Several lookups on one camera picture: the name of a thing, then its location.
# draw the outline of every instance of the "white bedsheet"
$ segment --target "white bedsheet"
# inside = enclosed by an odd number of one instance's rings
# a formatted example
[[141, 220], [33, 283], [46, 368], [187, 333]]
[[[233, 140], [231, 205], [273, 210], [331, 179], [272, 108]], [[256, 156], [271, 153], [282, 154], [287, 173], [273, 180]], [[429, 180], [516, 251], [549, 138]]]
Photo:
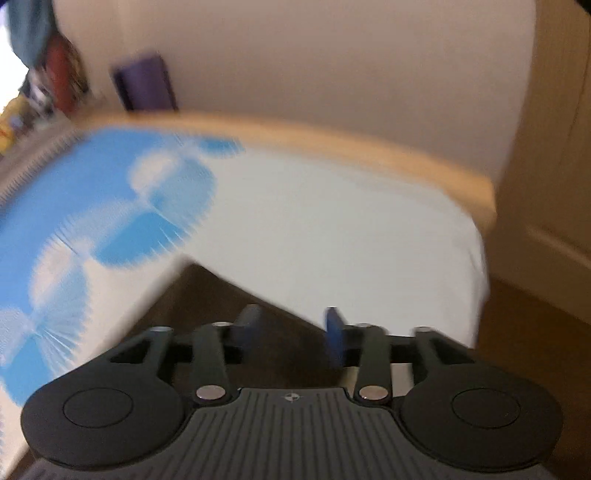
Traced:
[[[248, 145], [202, 162], [217, 178], [216, 199], [182, 248], [128, 270], [86, 260], [92, 321], [77, 364], [117, 342], [187, 257], [319, 326], [337, 306], [350, 323], [396, 335], [427, 325], [474, 344], [487, 292], [482, 241], [444, 194]], [[2, 411], [5, 472], [25, 448], [18, 413]]]

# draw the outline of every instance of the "floor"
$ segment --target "floor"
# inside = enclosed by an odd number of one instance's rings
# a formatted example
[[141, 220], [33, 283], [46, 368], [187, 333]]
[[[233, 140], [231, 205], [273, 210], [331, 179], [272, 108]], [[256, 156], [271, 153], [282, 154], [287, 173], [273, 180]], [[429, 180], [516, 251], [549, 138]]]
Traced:
[[548, 467], [561, 480], [591, 478], [591, 325], [492, 279], [477, 351], [558, 399], [564, 427]]

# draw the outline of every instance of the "mattress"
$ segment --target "mattress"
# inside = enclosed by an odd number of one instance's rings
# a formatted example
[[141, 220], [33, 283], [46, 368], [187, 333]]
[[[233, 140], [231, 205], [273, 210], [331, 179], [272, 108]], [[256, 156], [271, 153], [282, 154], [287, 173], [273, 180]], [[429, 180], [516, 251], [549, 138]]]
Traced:
[[117, 342], [187, 259], [317, 325], [337, 306], [470, 346], [487, 292], [478, 230], [431, 186], [227, 138], [95, 131], [2, 212], [3, 473], [26, 448], [27, 397]]

